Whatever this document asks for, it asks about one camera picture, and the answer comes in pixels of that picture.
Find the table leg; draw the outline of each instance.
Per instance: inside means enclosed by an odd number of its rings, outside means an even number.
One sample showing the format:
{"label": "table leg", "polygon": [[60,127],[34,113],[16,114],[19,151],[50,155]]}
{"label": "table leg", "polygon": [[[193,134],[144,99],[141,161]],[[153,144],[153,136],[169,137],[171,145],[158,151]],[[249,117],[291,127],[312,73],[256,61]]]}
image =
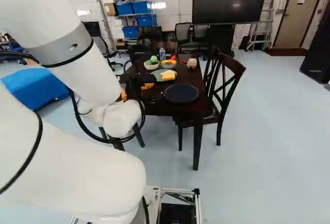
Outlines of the table leg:
{"label": "table leg", "polygon": [[137,123],[134,124],[133,131],[134,131],[135,136],[136,136],[136,138],[137,138],[137,140],[138,140],[138,142],[140,144],[140,147],[144,148],[145,145],[144,145],[143,138],[142,138],[142,135],[140,133],[139,126],[138,126]]}
{"label": "table leg", "polygon": [[198,171],[201,145],[202,145],[202,135],[203,135],[203,117],[197,116],[195,117],[194,120],[194,160],[192,166],[194,171]]}
{"label": "table leg", "polygon": [[[104,128],[103,127],[98,127],[98,129],[100,130],[102,137],[105,138],[105,139],[107,139],[109,135],[107,135],[105,133]],[[117,149],[117,150],[125,151],[125,148],[123,146],[123,143],[121,141],[119,141],[119,140],[116,141],[116,139],[117,138],[114,138],[114,141],[112,143],[113,147],[115,149]]]}

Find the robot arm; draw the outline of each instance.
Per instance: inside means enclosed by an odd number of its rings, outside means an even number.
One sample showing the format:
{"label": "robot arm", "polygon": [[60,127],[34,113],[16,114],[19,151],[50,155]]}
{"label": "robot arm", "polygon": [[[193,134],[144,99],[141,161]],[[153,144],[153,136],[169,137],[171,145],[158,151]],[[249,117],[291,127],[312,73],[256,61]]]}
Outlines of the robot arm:
{"label": "robot arm", "polygon": [[[0,26],[81,97],[81,108],[98,110],[98,124],[109,135],[124,135],[139,119],[136,102],[115,102],[118,80],[67,0],[6,0]],[[0,202],[48,207],[97,223],[134,218],[146,183],[139,159],[58,130],[2,84],[0,96]]]}

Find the black frying pan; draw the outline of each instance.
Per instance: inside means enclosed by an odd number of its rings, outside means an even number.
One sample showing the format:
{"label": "black frying pan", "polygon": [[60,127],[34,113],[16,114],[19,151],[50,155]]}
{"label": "black frying pan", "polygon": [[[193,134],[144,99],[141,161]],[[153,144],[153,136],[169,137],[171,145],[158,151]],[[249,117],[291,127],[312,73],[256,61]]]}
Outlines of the black frying pan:
{"label": "black frying pan", "polygon": [[189,84],[175,84],[166,88],[159,96],[153,97],[151,102],[155,103],[158,99],[164,97],[173,104],[188,104],[195,101],[200,95],[198,89]]}

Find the tv stand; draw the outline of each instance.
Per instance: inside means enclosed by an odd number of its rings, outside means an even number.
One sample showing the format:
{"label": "tv stand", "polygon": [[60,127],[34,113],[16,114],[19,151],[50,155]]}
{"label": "tv stand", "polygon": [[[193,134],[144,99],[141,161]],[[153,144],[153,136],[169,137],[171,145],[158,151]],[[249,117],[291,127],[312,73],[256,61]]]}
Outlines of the tv stand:
{"label": "tv stand", "polygon": [[234,39],[235,24],[211,24],[208,32],[210,45],[216,45],[226,55],[234,57],[232,43]]}

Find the blue bin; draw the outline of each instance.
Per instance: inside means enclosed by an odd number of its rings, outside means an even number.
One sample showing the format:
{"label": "blue bin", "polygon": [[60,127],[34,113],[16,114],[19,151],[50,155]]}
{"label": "blue bin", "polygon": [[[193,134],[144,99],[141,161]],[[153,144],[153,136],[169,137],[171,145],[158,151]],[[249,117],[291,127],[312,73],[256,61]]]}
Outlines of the blue bin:
{"label": "blue bin", "polygon": [[157,17],[156,15],[142,15],[137,17],[138,26],[157,26]]}
{"label": "blue bin", "polygon": [[119,15],[133,14],[133,8],[131,3],[116,4],[116,6]]}
{"label": "blue bin", "polygon": [[124,27],[123,28],[124,34],[126,38],[137,38],[138,37],[138,27]]}
{"label": "blue bin", "polygon": [[149,13],[149,1],[132,2],[134,13]]}

